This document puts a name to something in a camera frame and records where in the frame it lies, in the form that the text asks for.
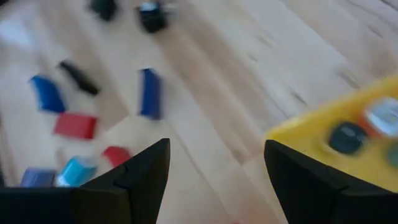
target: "blue block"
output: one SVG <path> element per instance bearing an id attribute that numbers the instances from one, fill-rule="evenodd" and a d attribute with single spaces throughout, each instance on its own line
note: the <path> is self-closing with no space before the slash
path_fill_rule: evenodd
<path id="1" fill-rule="evenodd" d="M 55 113 L 66 111 L 66 106 L 61 99 L 60 92 L 56 84 L 49 77 L 35 75 L 30 81 L 35 88 L 40 109 Z"/>
<path id="2" fill-rule="evenodd" d="M 161 117 L 160 77 L 150 68 L 143 69 L 141 72 L 143 74 L 141 115 L 158 120 Z"/>
<path id="3" fill-rule="evenodd" d="M 30 167 L 25 171 L 21 187 L 52 187 L 55 170 Z"/>

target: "yellow container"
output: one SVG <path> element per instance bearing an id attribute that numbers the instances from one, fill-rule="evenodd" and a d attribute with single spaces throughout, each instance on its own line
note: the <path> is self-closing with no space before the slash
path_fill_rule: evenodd
<path id="1" fill-rule="evenodd" d="M 276 140 L 323 164 L 398 193 L 398 169 L 387 160 L 387 150 L 393 139 L 372 138 L 353 156 L 335 152 L 327 145 L 331 130 L 339 122 L 355 123 L 369 105 L 384 96 L 398 99 L 398 75 L 290 119 L 266 133 L 266 139 Z"/>

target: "red block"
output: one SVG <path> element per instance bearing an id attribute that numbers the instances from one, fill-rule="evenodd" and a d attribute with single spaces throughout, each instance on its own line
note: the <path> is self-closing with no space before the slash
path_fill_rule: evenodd
<path id="1" fill-rule="evenodd" d="M 109 159 L 113 167 L 117 167 L 131 158 L 127 149 L 117 146 L 108 147 L 102 154 Z"/>
<path id="2" fill-rule="evenodd" d="M 82 114 L 62 113 L 54 128 L 55 134 L 63 136 L 93 139 L 97 118 Z"/>

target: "wooden floor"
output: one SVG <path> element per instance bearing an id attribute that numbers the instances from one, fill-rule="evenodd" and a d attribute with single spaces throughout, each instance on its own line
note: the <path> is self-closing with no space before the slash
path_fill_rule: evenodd
<path id="1" fill-rule="evenodd" d="M 393 73 L 396 0 L 177 0 L 170 27 L 143 33 L 139 1 L 103 24 L 86 0 L 25 0 L 0 8 L 0 157 L 9 185 L 28 166 L 61 169 L 110 144 L 137 154 L 170 138 L 158 223 L 287 223 L 266 173 L 262 135 L 283 120 Z M 102 86 L 95 99 L 56 68 L 69 58 Z M 164 80 L 164 118 L 139 111 L 139 69 Z M 52 135 L 29 79 L 50 75 L 70 111 L 99 116 L 96 139 Z M 98 159 L 99 172 L 110 169 Z"/>

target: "red toy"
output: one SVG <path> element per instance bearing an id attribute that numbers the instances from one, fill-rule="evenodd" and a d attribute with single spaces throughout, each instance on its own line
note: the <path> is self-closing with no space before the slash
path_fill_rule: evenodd
<path id="1" fill-rule="evenodd" d="M 126 162 L 128 159 L 131 158 L 130 153 L 127 149 L 117 146 L 108 147 L 102 153 L 102 155 L 109 159 L 113 167 L 117 167 L 118 165 Z"/>
<path id="2" fill-rule="evenodd" d="M 55 134 L 73 138 L 93 139 L 97 118 L 88 115 L 62 113 L 54 128 Z"/>

